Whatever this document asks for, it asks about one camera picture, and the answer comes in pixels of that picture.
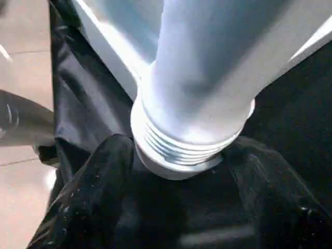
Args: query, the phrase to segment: black fabric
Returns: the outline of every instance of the black fabric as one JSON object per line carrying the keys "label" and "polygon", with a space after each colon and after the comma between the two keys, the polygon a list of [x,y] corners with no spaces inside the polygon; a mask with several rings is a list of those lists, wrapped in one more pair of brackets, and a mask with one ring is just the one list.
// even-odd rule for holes
{"label": "black fabric", "polygon": [[[315,58],[321,52],[290,72],[292,82],[312,77],[310,87],[295,88],[288,81],[292,77],[283,76],[277,90],[272,85],[258,96],[256,113],[244,130],[285,153],[294,167],[275,150],[240,137],[223,151],[220,165],[186,181],[168,181],[150,173],[133,152],[127,138],[132,102],[82,35],[62,19],[56,8],[61,2],[51,1],[60,166],[50,208],[29,248],[331,248],[332,191],[321,176],[330,174],[331,162],[329,156],[319,158],[328,148],[311,154],[301,144],[331,124],[322,118],[328,115],[323,110],[330,101],[329,82],[302,68],[308,61],[320,64],[324,57]],[[321,67],[321,75],[329,74],[331,63]],[[309,101],[309,89],[325,100],[321,111],[311,111],[305,120],[310,125],[302,119],[305,111],[299,112],[300,103],[317,106]],[[322,124],[315,127],[313,120]],[[325,138],[325,145],[332,143]],[[314,144],[324,146],[309,147]],[[302,162],[311,167],[311,176],[302,171]]]}
{"label": "black fabric", "polygon": [[332,43],[256,98],[243,130],[280,152],[332,213]]}

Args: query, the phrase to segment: tile floor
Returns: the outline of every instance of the tile floor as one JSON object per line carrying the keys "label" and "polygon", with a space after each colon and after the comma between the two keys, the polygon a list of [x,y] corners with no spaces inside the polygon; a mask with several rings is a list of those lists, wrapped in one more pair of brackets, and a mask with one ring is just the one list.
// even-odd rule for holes
{"label": "tile floor", "polygon": [[[0,65],[0,89],[52,109],[48,0],[9,0],[0,16],[0,45],[11,57]],[[54,177],[31,147],[0,147],[0,249],[26,248]]]}

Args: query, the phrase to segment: black plastic bag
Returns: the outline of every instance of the black plastic bag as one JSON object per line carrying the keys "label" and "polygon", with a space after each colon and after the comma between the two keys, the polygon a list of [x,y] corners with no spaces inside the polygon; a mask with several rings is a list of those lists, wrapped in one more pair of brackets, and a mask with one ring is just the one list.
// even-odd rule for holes
{"label": "black plastic bag", "polygon": [[220,165],[186,181],[150,173],[130,139],[112,136],[131,137],[132,102],[64,21],[62,3],[51,1],[60,166],[29,248],[331,248],[330,189],[317,197],[279,153],[254,140],[240,137]]}

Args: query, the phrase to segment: white plastic pipe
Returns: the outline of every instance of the white plastic pipe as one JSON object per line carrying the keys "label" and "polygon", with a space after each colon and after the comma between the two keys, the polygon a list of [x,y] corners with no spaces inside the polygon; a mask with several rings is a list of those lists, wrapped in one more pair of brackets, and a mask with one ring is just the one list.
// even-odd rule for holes
{"label": "white plastic pipe", "polygon": [[157,57],[132,111],[147,167],[183,179],[214,166],[255,96],[331,13],[330,0],[165,0]]}

